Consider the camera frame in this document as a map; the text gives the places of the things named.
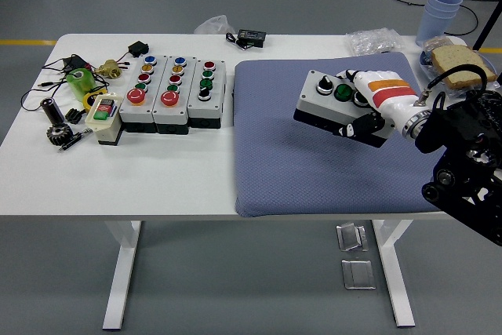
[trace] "bread slice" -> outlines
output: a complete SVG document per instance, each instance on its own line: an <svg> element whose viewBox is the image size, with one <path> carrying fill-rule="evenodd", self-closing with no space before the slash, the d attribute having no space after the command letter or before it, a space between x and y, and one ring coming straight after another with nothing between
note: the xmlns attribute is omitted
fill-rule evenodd
<svg viewBox="0 0 502 335"><path fill-rule="evenodd" d="M497 80L497 76L486 66L483 59L467 46L440 46L432 50L431 58L432 65L440 74L448 71L450 68L460 66L461 64L475 64L485 70L488 82ZM451 74L445 78L443 82L450 89L459 89L481 84L481 78L474 72L461 71Z"/></svg>

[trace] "metal gear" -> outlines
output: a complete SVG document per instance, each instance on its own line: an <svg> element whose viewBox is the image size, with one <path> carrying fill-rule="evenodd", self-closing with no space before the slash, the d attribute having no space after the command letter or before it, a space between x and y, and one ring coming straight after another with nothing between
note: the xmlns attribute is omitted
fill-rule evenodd
<svg viewBox="0 0 502 335"><path fill-rule="evenodd" d="M70 141L73 136L71 128L66 123L54 125L47 129L47 137L54 145L63 145Z"/></svg>

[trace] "yellow floor line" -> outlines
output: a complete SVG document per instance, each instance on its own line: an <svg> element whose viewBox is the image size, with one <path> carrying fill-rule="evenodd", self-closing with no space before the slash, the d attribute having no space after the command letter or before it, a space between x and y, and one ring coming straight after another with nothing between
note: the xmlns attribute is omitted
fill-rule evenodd
<svg viewBox="0 0 502 335"><path fill-rule="evenodd" d="M480 53L484 53L484 54L502 54L502 49L498 49L498 48L495 48L495 47L482 47L481 49L479 49L479 52Z"/></svg>
<svg viewBox="0 0 502 335"><path fill-rule="evenodd" d="M54 46L56 42L43 39L0 39L0 45L9 46Z"/></svg>

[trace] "table leg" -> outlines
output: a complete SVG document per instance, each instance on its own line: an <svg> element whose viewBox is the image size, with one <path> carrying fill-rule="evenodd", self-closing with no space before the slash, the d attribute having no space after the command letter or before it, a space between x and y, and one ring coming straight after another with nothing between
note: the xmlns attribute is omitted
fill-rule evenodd
<svg viewBox="0 0 502 335"><path fill-rule="evenodd" d="M408 293L406 293L405 282L394 248L395 242L401 238L411 223L412 220L373 220L376 243L384 266L385 279L398 327L415 326L413 313L409 306Z"/></svg>
<svg viewBox="0 0 502 335"><path fill-rule="evenodd" d="M107 312L104 316L103 330L120 330L126 309L127 291L133 272L141 221L105 221L105 224L120 243L120 251L108 298Z"/></svg>

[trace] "green tape roll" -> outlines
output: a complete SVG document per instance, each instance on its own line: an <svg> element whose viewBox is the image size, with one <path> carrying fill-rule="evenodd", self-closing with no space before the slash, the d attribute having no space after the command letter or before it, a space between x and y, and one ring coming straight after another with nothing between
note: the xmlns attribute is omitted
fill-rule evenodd
<svg viewBox="0 0 502 335"><path fill-rule="evenodd" d="M85 68L77 68L70 72L66 80L70 86L75 98L82 102L84 96L96 87L93 74Z"/></svg>

